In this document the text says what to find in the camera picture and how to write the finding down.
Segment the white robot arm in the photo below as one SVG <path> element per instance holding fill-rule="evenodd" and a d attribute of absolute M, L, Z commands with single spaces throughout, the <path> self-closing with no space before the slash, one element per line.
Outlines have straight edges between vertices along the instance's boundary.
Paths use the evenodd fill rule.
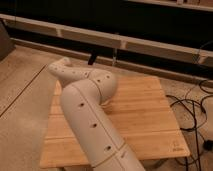
<path fill-rule="evenodd" d="M 62 87 L 60 106 L 94 171 L 145 171 L 101 105 L 117 91 L 116 76 L 102 69 L 73 67 L 68 58 L 48 66 Z"/>

